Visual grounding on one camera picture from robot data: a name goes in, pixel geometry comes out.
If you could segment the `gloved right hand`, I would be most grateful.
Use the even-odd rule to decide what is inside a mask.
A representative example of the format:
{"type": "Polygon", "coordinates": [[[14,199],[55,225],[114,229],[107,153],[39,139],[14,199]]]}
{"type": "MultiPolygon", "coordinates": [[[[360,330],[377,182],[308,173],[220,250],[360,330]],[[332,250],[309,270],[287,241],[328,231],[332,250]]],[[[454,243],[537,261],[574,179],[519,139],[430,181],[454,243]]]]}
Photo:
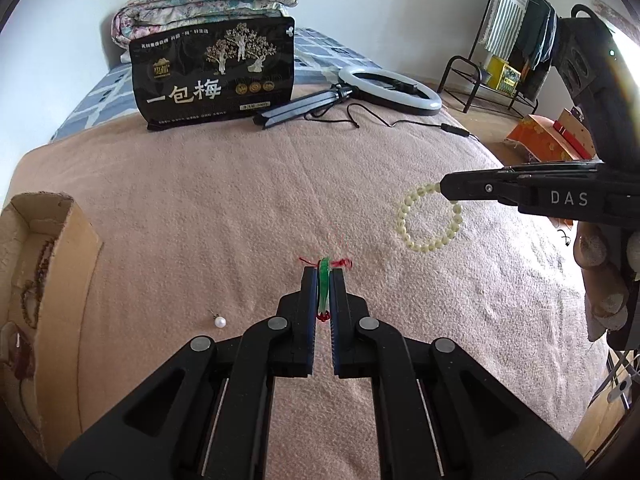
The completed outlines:
{"type": "Polygon", "coordinates": [[[639,232],[634,231],[624,251],[629,278],[610,257],[610,244],[600,226],[579,222],[573,245],[585,286],[587,338],[595,342],[609,333],[615,350],[629,349],[627,340],[639,299],[639,232]]]}

